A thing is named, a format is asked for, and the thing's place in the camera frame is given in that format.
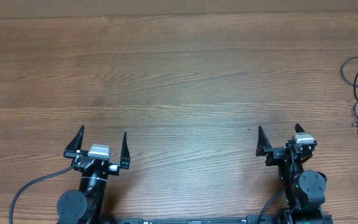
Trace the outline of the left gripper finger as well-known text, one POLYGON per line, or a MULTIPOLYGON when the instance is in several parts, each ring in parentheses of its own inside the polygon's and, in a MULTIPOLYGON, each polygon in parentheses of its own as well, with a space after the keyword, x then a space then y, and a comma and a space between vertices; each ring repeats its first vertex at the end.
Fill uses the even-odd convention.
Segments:
POLYGON ((66 158, 76 158, 79 155, 84 155, 85 151, 81 149, 83 136, 85 132, 85 126, 82 125, 76 136, 71 140, 63 152, 63 156, 66 158))
POLYGON ((124 132, 121 146, 121 155, 120 155, 120 169, 129 169, 131 161, 131 156, 129 153, 129 148, 127 145, 127 132, 124 132))

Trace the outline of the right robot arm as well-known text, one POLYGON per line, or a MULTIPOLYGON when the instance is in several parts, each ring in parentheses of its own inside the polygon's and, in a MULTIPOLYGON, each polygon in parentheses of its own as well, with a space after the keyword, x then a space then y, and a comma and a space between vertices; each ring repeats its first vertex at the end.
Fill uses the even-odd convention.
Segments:
POLYGON ((317 146, 315 138, 299 124, 295 133, 283 147, 272 147, 262 126, 258 128, 256 156, 265 157, 266 166, 277 166, 283 189, 276 193, 261 209, 256 223, 332 223, 331 215, 321 208, 325 202, 327 177, 314 170, 305 170, 303 164, 312 158, 317 146), (279 196, 285 194, 288 207, 276 215, 266 215, 279 196))

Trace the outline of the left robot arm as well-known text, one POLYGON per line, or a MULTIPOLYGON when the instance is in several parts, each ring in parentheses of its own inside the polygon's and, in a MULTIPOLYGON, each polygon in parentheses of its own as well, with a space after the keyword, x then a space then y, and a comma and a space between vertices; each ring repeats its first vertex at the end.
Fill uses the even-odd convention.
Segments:
POLYGON ((92 144, 89 150, 82 150, 85 127, 64 150, 63 156, 71 159, 72 169, 81 172, 77 190, 64 192, 57 202, 58 222, 67 224, 115 223, 111 215, 103 215, 102 207, 108 177, 119 175, 121 169, 128 169, 131 157, 124 133, 120 161, 110 161, 111 149, 107 145, 92 144))

